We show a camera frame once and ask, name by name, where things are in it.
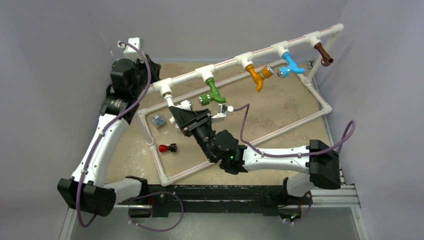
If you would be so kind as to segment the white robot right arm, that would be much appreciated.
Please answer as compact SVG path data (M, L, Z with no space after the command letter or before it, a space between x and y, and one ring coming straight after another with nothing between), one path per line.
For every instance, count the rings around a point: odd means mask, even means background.
M259 170L296 172L284 180L280 196L294 203L313 188L338 190L342 186L339 154L321 140L292 148L256 148L242 144L228 130L213 130L209 109L189 110L170 106L175 123L186 137L194 137L210 163L218 163L226 173L237 175Z

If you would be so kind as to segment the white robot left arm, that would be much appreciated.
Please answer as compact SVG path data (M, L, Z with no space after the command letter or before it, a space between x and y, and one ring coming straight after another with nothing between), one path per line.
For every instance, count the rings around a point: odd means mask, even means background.
M129 128L138 107L135 106L114 123L111 120L136 102L147 85L148 77L151 77L153 83L160 80L162 66L150 58L147 61L149 66L140 59L133 61L127 58L112 64L111 83L106 88L91 143L71 177L61 178L57 184L57 190L69 208L76 210L79 202L80 211L105 217L116 204L128 199L138 205L148 201L149 191L143 187L147 181L143 178L128 176L118 182L106 182L117 145Z

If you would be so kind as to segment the white faucet chrome knob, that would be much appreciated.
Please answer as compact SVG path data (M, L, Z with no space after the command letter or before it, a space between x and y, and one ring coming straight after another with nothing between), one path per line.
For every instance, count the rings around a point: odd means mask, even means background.
M189 99L181 101L179 104L174 104L173 96L168 92L163 95L168 107L177 107L184 110L193 110L193 104Z

